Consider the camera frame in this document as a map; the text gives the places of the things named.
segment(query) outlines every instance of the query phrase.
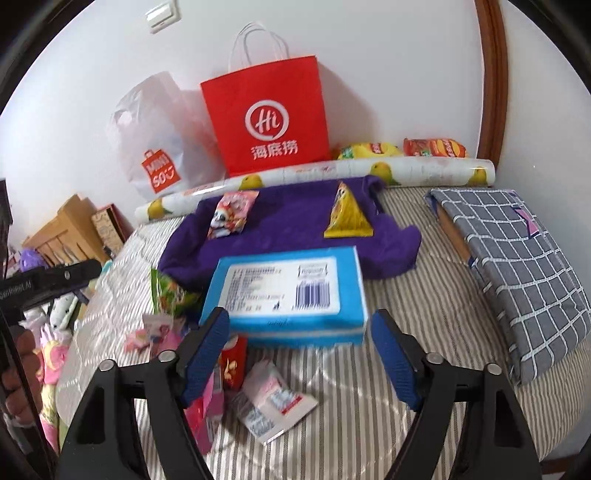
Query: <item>purple t-shirt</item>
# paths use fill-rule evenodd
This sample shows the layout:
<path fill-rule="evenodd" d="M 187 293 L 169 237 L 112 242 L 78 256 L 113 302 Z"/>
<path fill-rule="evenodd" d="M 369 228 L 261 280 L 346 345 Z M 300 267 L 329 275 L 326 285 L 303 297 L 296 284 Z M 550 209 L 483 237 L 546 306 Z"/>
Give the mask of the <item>purple t-shirt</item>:
<path fill-rule="evenodd" d="M 188 290 L 204 290 L 222 257 L 312 248 L 356 246 L 363 278 L 381 279 L 412 268 L 421 245 L 414 225 L 400 229 L 384 213 L 374 176 L 344 180 L 374 228 L 371 237 L 324 238 L 339 185 L 313 181 L 260 189 L 242 233 L 207 240 L 209 223 L 221 197 L 199 202 L 168 240 L 158 269 Z"/>

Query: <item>haidilao logo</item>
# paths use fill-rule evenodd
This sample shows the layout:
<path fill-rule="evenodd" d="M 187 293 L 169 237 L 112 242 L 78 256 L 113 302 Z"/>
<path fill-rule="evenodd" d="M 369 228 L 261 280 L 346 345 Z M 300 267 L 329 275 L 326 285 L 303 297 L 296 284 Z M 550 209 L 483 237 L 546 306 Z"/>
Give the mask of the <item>haidilao logo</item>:
<path fill-rule="evenodd" d="M 257 140 L 277 140 L 290 124 L 285 107 L 275 100 L 261 100 L 252 105 L 244 117 L 246 130 Z"/>

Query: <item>snack package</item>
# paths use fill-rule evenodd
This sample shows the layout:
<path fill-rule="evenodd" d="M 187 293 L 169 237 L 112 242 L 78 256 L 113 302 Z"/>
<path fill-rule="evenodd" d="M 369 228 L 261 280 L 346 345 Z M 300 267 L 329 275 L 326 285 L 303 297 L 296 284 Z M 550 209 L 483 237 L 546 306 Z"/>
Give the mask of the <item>snack package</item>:
<path fill-rule="evenodd" d="M 155 314 L 164 313 L 178 318 L 199 302 L 199 293 L 184 290 L 168 275 L 154 268 L 150 272 L 150 281 Z"/>
<path fill-rule="evenodd" d="M 343 182 L 339 183 L 335 203 L 330 212 L 330 223 L 324 238 L 373 236 L 374 229 L 357 205 L 357 200 Z"/>
<path fill-rule="evenodd" d="M 466 158 L 466 147 L 451 138 L 404 139 L 407 157 L 457 157 Z"/>
<path fill-rule="evenodd" d="M 213 369 L 203 396 L 196 399 L 184 411 L 189 430 L 195 438 L 201 455 L 208 454 L 212 449 L 217 428 L 222 422 L 223 401 L 222 373 L 217 367 Z"/>
<path fill-rule="evenodd" d="M 292 428 L 318 401 L 291 391 L 270 360 L 255 363 L 230 402 L 240 421 L 262 444 Z"/>
<path fill-rule="evenodd" d="M 132 333 L 128 333 L 125 337 L 125 353 L 142 352 L 150 345 L 150 337 L 146 329 L 142 328 Z"/>
<path fill-rule="evenodd" d="M 354 143 L 336 152 L 336 160 L 349 158 L 401 157 L 402 152 L 391 143 Z"/>
<path fill-rule="evenodd" d="M 246 216 L 257 196 L 258 192 L 255 190 L 225 193 L 217 204 L 207 238 L 242 232 L 246 225 Z"/>
<path fill-rule="evenodd" d="M 183 339 L 184 317 L 173 318 L 165 313 L 144 313 L 144 330 L 150 343 L 150 358 L 163 350 L 176 350 Z"/>
<path fill-rule="evenodd" d="M 235 335 L 226 342 L 220 354 L 218 363 L 222 369 L 223 382 L 231 390 L 240 390 L 244 382 L 247 343 L 246 338 Z"/>

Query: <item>blue box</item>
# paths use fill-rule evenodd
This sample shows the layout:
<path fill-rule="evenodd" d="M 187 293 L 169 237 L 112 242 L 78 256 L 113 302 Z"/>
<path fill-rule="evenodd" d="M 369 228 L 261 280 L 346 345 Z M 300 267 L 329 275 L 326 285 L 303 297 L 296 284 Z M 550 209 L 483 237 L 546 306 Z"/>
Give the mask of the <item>blue box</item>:
<path fill-rule="evenodd" d="M 355 247 L 224 257 L 202 322 L 216 306 L 233 334 L 260 346 L 361 343 L 368 319 Z"/>

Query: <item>screw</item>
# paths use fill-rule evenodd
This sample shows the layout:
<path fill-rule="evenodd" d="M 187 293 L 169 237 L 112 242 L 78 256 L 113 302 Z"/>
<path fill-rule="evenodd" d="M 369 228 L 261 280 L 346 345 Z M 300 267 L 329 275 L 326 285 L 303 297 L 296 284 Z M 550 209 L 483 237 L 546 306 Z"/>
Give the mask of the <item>screw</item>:
<path fill-rule="evenodd" d="M 165 350 L 164 352 L 160 352 L 158 354 L 158 360 L 163 363 L 172 362 L 177 357 L 177 354 L 174 350 Z"/>
<path fill-rule="evenodd" d="M 428 353 L 427 362 L 430 364 L 441 365 L 443 363 L 443 357 L 439 353 Z"/>
<path fill-rule="evenodd" d="M 490 374 L 493 374 L 493 375 L 501 375 L 503 373 L 502 368 L 499 367 L 497 364 L 488 364 L 486 366 L 486 369 L 488 370 L 488 372 Z"/>
<path fill-rule="evenodd" d="M 115 366 L 115 362 L 113 360 L 111 360 L 110 358 L 107 360 L 103 360 L 100 364 L 99 364 L 99 370 L 101 372 L 108 372 L 109 370 L 111 370 L 111 368 L 113 368 Z"/>

